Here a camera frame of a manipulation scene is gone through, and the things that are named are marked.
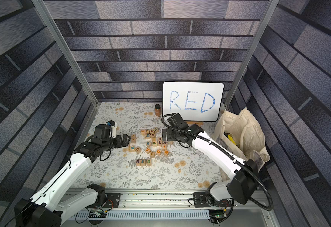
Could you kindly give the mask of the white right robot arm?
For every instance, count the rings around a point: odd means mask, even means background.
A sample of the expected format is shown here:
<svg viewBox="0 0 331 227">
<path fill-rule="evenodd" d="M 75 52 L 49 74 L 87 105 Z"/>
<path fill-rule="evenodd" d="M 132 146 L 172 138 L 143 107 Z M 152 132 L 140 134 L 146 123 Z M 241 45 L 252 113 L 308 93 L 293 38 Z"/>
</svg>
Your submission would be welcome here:
<svg viewBox="0 0 331 227">
<path fill-rule="evenodd" d="M 260 207 L 263 206 L 252 198 L 258 187 L 265 190 L 253 160 L 244 161 L 235 156 L 198 125 L 188 125 L 179 113 L 166 114 L 161 121 L 166 127 L 162 130 L 165 141 L 177 141 L 181 145 L 186 143 L 188 148 L 201 151 L 231 179 L 230 183 L 216 182 L 207 188 L 204 201 L 209 206 L 216 206 L 226 199 L 234 200 L 242 205 L 252 201 Z"/>
</svg>

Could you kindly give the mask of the wooden block letter D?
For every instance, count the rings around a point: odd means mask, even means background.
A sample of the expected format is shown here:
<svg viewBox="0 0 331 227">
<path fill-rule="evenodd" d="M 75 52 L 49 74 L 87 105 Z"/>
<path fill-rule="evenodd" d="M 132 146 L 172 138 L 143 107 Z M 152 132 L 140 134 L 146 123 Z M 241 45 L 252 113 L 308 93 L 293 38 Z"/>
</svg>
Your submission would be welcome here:
<svg viewBox="0 0 331 227">
<path fill-rule="evenodd" d="M 152 159 L 146 160 L 146 166 L 152 166 Z"/>
</svg>

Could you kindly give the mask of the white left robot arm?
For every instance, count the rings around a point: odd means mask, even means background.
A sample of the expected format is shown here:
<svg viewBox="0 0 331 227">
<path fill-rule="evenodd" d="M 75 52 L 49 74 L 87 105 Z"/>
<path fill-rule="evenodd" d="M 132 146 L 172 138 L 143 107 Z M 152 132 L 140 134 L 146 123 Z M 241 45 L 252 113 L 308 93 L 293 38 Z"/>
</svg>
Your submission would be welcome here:
<svg viewBox="0 0 331 227">
<path fill-rule="evenodd" d="M 21 199 L 15 206 L 18 227 L 60 227 L 70 217 L 89 207 L 102 207 L 108 202 L 103 186 L 89 185 L 76 196 L 61 202 L 75 180 L 104 152 L 129 146 L 131 137 L 116 133 L 117 123 L 108 121 L 95 128 L 94 134 L 81 143 L 65 166 L 29 200 Z"/>
</svg>

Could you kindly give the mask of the wooden block letter E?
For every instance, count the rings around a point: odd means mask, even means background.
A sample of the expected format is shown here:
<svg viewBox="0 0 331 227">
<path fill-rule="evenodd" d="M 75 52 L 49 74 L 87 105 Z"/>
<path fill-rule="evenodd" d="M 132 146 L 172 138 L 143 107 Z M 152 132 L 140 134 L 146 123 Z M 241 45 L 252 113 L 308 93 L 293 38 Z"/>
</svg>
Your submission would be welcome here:
<svg viewBox="0 0 331 227">
<path fill-rule="evenodd" d="M 140 160 L 140 164 L 141 164 L 141 166 L 146 166 L 146 162 L 147 162 L 146 159 L 141 159 L 141 160 Z"/>
</svg>

